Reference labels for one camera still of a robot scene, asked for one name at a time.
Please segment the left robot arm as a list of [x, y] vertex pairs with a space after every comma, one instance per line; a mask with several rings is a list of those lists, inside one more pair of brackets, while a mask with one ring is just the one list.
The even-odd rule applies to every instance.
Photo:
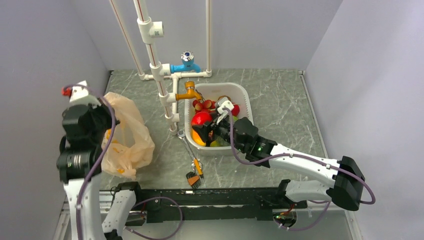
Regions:
[[135, 181], [120, 183], [111, 208], [101, 217], [98, 162], [105, 155], [104, 135], [119, 124], [111, 107], [77, 104], [62, 113], [65, 135], [59, 144], [56, 167], [69, 204], [71, 237], [74, 240], [121, 240], [130, 210], [144, 203]]

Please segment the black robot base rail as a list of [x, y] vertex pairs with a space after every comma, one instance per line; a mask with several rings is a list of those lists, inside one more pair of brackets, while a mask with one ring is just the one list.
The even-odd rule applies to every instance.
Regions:
[[287, 202], [276, 187], [142, 189], [137, 182], [127, 182], [110, 190], [115, 196], [120, 190], [135, 190], [137, 206], [132, 211], [145, 213], [147, 223], [233, 219], [270, 221], [278, 211], [294, 211], [308, 206], [305, 200]]

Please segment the peach plastic bag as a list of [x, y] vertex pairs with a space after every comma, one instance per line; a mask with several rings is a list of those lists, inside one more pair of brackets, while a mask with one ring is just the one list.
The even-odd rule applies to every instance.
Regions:
[[101, 169], [108, 174], [135, 181], [137, 170], [152, 162], [155, 144], [133, 100], [114, 92], [108, 92], [104, 98], [114, 109], [120, 123], [115, 127]]

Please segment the green netted fake melon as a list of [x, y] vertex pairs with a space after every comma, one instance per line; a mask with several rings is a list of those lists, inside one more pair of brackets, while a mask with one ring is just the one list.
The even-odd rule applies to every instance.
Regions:
[[230, 142], [226, 141], [225, 139], [223, 139], [222, 137], [218, 136], [216, 138], [216, 142], [221, 146], [221, 147], [229, 147], [231, 145]]

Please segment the yellow orange fake mango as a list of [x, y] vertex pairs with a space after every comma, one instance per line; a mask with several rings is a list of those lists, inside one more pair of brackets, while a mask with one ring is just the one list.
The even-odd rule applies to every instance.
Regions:
[[194, 131], [193, 129], [190, 132], [191, 138], [192, 140], [199, 146], [205, 147], [207, 144], [206, 142], [204, 142], [201, 137], [199, 136], [199, 134]]

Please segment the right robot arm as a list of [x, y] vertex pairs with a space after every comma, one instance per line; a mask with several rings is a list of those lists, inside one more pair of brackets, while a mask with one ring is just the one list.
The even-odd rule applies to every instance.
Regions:
[[276, 203], [287, 208], [302, 201], [326, 201], [347, 211], [358, 211], [365, 177], [355, 160], [313, 156], [290, 149], [259, 135], [259, 129], [246, 118], [214, 119], [193, 124], [202, 141], [220, 137], [230, 144], [236, 160], [243, 165], [290, 170], [309, 177], [307, 181], [283, 179], [275, 194]]

